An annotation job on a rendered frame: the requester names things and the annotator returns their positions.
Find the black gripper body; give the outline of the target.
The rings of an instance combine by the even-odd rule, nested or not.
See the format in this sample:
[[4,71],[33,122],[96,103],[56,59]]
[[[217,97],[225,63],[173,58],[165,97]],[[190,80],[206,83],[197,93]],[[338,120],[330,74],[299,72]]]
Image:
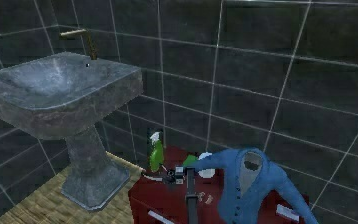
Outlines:
[[165,184],[175,184],[175,171],[173,169],[170,169],[167,171],[166,175],[163,177],[163,182]]

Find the green spray bottle white top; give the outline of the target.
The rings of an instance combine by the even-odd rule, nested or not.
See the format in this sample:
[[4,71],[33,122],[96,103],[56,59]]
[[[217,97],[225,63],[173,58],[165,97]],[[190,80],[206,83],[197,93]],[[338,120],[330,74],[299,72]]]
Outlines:
[[[210,152],[203,152],[199,156],[195,155],[188,155],[187,158],[184,160],[183,165],[189,166],[192,163],[204,159],[205,157],[211,156]],[[204,179],[210,179],[215,175],[214,169],[205,169],[198,172],[198,175]]]
[[154,132],[150,138],[151,153],[149,157],[150,170],[157,172],[164,163],[164,148],[159,132]]

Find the small pale object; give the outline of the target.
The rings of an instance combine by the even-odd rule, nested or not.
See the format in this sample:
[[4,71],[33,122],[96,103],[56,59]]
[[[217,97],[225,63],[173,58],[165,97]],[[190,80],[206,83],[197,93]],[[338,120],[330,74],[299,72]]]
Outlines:
[[207,205],[210,205],[214,200],[214,197],[211,194],[205,193],[205,192],[200,192],[198,194],[198,201],[199,202],[203,202]]

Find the blue button shirt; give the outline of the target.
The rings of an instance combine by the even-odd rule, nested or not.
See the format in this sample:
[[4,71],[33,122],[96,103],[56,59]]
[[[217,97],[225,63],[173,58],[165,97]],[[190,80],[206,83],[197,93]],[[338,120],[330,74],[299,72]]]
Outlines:
[[258,224],[264,198],[275,190],[306,224],[319,224],[287,173],[257,148],[225,149],[189,165],[195,172],[224,171],[224,186],[217,205],[226,224]]

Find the brass faucet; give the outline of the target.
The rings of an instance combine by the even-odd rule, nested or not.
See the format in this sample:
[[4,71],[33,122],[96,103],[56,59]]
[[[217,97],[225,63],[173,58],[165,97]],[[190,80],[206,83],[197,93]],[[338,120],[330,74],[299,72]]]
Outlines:
[[96,50],[95,44],[92,40],[91,34],[88,30],[77,29],[77,30],[72,30],[72,31],[67,31],[67,32],[61,32],[59,34],[59,38],[62,40],[71,40],[76,37],[85,37],[86,38],[86,42],[89,47],[89,56],[92,60],[97,60],[97,50]]

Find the grey stone pedestal sink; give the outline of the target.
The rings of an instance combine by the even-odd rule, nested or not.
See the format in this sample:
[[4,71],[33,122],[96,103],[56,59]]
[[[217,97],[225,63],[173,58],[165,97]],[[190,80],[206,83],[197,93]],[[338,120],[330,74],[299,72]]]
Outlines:
[[37,139],[66,142],[71,170],[61,193],[99,210],[129,180],[95,124],[143,92],[139,67],[62,52],[0,69],[0,119]]

